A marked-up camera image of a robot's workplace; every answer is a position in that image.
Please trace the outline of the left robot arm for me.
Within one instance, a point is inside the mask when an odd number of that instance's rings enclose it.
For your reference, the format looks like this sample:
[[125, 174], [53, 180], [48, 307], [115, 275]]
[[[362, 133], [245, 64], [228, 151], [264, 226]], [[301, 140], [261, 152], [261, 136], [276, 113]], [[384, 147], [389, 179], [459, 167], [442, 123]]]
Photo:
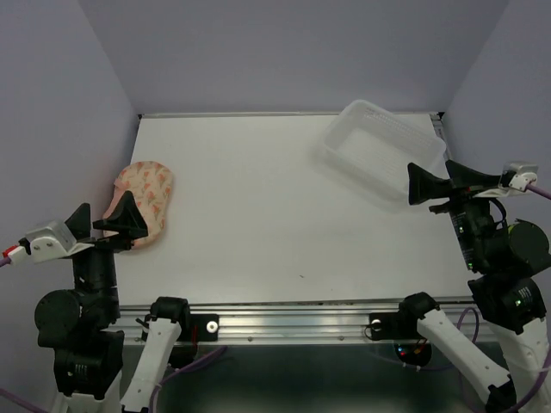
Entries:
[[121, 316], [115, 254], [130, 250], [148, 229], [133, 194], [93, 221], [83, 203], [65, 221], [25, 235], [36, 263], [72, 262], [74, 286], [47, 293], [37, 304], [38, 344], [54, 352], [59, 393], [74, 412], [151, 412], [171, 351], [191, 331], [189, 302], [160, 297], [150, 308], [146, 340], [126, 392], [120, 392], [125, 334], [110, 326]]

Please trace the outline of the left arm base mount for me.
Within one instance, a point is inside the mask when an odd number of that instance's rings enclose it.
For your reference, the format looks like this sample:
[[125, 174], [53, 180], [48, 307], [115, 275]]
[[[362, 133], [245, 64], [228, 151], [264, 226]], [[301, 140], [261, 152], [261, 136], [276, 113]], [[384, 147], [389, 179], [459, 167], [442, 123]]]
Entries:
[[190, 315], [189, 327], [182, 328], [179, 342], [189, 342], [194, 345], [199, 342], [217, 342], [220, 318], [217, 314]]

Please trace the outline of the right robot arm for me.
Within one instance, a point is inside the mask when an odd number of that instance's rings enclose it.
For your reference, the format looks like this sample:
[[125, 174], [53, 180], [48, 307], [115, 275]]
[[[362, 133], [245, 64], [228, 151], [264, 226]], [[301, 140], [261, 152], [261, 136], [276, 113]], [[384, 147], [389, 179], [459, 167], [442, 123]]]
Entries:
[[480, 315], [496, 336], [507, 363], [501, 367], [456, 327], [427, 293], [416, 293], [399, 304], [396, 325], [407, 336], [416, 334], [435, 345], [469, 382], [488, 412], [548, 412], [550, 410], [550, 342], [547, 310], [535, 275], [550, 267], [550, 242], [545, 232], [527, 220], [510, 224], [491, 208], [505, 208], [500, 198], [533, 192], [549, 194], [537, 185], [537, 165], [511, 162], [499, 175], [487, 175], [449, 160], [445, 179], [409, 163], [408, 201], [447, 213], [467, 269], [477, 274], [468, 287]]

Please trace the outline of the floral mesh laundry bag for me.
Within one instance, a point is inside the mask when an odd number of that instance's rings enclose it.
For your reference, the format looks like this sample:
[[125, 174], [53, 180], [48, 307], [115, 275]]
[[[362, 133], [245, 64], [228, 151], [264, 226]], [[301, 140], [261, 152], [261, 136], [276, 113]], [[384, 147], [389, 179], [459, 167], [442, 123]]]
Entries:
[[133, 248], [145, 248], [154, 243], [166, 227], [173, 181], [173, 173], [159, 162], [140, 161], [128, 165], [115, 179], [113, 198], [102, 217], [106, 219], [114, 211], [122, 195], [130, 191], [148, 230], [146, 237], [133, 242]]

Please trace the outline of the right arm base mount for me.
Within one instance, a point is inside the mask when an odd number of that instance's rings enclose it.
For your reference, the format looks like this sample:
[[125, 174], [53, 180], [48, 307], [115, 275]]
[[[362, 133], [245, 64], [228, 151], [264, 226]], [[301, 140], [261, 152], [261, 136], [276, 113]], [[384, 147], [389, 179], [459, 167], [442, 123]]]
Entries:
[[423, 370], [432, 358], [429, 341], [416, 327], [397, 312], [376, 312], [369, 315], [363, 335], [372, 342], [391, 341], [395, 359], [402, 367]]

